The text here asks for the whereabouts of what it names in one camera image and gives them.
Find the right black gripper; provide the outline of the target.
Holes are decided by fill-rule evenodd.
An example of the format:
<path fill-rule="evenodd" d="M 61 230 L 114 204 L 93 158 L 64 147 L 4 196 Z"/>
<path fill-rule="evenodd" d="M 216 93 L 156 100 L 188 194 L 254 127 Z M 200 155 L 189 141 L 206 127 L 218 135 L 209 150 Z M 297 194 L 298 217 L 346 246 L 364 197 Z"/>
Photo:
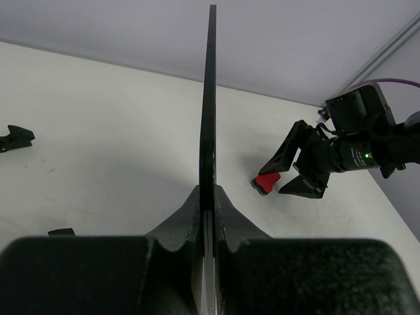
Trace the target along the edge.
<path fill-rule="evenodd" d="M 310 199 L 321 199 L 330 173 L 334 172 L 330 146 L 326 138 L 305 121 L 296 121 L 273 157 L 260 169 L 259 175 L 289 171 L 297 150 L 301 148 L 294 167 L 299 175 L 280 188 L 279 193 Z"/>

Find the red bone-shaped eraser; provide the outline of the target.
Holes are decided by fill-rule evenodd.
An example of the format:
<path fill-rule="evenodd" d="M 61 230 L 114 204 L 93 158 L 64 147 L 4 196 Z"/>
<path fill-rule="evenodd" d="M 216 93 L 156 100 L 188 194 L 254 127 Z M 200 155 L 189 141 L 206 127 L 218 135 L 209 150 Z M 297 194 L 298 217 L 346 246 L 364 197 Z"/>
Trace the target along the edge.
<path fill-rule="evenodd" d="M 281 179 L 281 174 L 272 173 L 267 175 L 258 175 L 252 181 L 251 185 L 256 191 L 262 195 L 267 196 L 274 189 L 274 185 Z"/>

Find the small black-framed whiteboard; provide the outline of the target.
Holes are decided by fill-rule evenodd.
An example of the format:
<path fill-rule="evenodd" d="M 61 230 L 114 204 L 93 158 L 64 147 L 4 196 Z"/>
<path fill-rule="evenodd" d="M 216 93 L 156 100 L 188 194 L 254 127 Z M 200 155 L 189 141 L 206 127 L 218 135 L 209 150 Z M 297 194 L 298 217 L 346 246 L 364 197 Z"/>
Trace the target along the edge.
<path fill-rule="evenodd" d="M 203 275 L 205 309 L 217 313 L 214 258 L 214 216 L 216 183 L 216 90 L 217 90 L 217 6 L 209 7 L 203 102 L 199 138 L 199 210 L 203 232 Z"/>

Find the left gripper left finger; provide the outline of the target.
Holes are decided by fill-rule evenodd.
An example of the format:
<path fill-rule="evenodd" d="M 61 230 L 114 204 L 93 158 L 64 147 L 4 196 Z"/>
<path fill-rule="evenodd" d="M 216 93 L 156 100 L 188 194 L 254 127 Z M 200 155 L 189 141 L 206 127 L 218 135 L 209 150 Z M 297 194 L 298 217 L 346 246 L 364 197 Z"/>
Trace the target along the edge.
<path fill-rule="evenodd" d="M 143 236 L 19 238 L 1 252 L 2 314 L 198 314 L 199 190 Z"/>

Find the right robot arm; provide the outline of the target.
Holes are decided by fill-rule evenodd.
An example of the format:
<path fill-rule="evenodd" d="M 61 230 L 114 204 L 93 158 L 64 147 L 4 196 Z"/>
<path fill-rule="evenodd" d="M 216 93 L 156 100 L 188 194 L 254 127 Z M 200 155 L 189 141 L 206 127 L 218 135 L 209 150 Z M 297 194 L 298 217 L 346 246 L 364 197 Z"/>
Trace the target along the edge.
<path fill-rule="evenodd" d="M 404 123 L 387 125 L 381 135 L 374 130 L 379 119 L 373 118 L 364 131 L 333 138 L 326 138 L 319 127 L 297 121 L 259 175 L 280 174 L 294 168 L 298 175 L 279 192 L 320 199 L 332 173 L 379 169 L 387 179 L 407 163 L 419 163 L 419 113 Z"/>

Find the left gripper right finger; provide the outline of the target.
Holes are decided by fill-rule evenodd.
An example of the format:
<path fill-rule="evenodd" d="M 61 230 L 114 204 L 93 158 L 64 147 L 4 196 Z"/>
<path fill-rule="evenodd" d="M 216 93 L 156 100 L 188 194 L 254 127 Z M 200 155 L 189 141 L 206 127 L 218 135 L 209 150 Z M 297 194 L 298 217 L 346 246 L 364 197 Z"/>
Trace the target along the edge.
<path fill-rule="evenodd" d="M 396 252 L 369 239 L 271 238 L 215 188 L 220 314 L 418 314 Z"/>

